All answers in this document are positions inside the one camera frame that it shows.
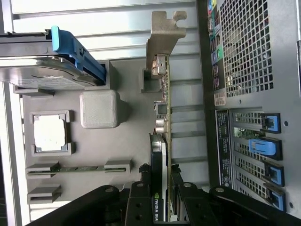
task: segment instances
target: metal mesh grille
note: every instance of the metal mesh grille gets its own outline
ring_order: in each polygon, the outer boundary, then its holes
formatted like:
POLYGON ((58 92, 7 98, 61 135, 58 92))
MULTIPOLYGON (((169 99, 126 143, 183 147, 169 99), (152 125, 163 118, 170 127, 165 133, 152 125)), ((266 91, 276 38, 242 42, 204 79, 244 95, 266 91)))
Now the metal mesh grille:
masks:
POLYGON ((221 25, 227 97, 274 88, 267 0, 225 0, 221 25))
POLYGON ((239 180, 241 183, 243 183, 245 186, 250 188, 252 191, 257 193, 262 198, 266 198, 266 189, 265 187, 261 186, 260 184, 256 183, 252 179, 248 178, 246 175, 240 172, 236 172, 237 180, 239 180))
POLYGON ((252 123, 252 124, 261 124, 260 113, 233 113, 233 121, 252 123))
POLYGON ((264 169, 252 164, 251 162, 246 161, 245 159, 236 158, 236 164, 244 169, 245 171, 255 175, 258 178, 262 178, 264 176, 264 169))
POLYGON ((241 143, 234 143, 234 148, 235 148, 235 151, 237 151, 239 153, 242 153, 242 154, 245 154, 245 155, 247 155, 249 157, 252 157, 254 159, 257 159, 259 161, 267 159, 267 157, 262 156, 261 154, 250 152, 249 146, 247 146, 247 145, 244 145, 244 144, 241 144, 241 143))
POLYGON ((245 195, 247 195, 247 196, 252 197, 252 196, 251 196, 248 192, 246 192, 243 188, 238 187, 238 185, 236 185, 236 191, 238 191, 238 192, 240 192, 240 193, 242 193, 242 194, 245 194, 245 195))

